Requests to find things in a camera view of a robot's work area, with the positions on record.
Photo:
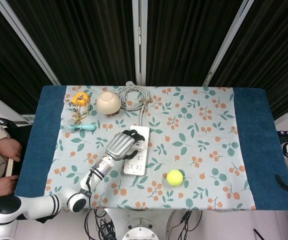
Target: black curtain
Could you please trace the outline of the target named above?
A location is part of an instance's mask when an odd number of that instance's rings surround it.
[[[62,85],[136,81],[131,0],[9,0]]]
[[[210,86],[263,88],[274,118],[288,112],[288,0],[256,0]]]
[[[19,114],[34,114],[48,77],[0,13],[0,100]]]
[[[146,85],[201,86],[242,0],[149,0]]]

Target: power strip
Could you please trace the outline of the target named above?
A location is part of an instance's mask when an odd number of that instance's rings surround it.
[[[130,130],[136,130],[140,135],[145,138],[145,141],[138,141],[130,149],[130,153],[138,150],[135,157],[125,160],[124,173],[134,176],[143,176],[147,164],[150,128],[147,126],[131,126]]]

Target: person's hand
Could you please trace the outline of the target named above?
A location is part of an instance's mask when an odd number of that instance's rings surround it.
[[[14,193],[18,182],[18,175],[6,176],[0,178],[0,196],[10,195]]]
[[[21,144],[12,138],[0,139],[0,155],[6,158],[11,158],[16,162],[21,161]]]

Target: tennis ball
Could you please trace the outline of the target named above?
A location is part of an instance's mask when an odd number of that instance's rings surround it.
[[[171,170],[166,179],[170,185],[177,187],[183,182],[183,174],[179,170]]]

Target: gray cable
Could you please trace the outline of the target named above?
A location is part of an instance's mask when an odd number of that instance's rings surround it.
[[[138,101],[138,104],[129,106],[128,105],[128,93],[130,92],[140,92],[142,97]],[[140,111],[138,114],[138,125],[143,125],[143,115],[144,111],[148,107],[148,103],[152,100],[150,93],[141,86],[137,85],[131,85],[131,86],[125,86],[122,90],[118,92],[118,97],[121,101],[121,109],[132,112],[132,111]]]

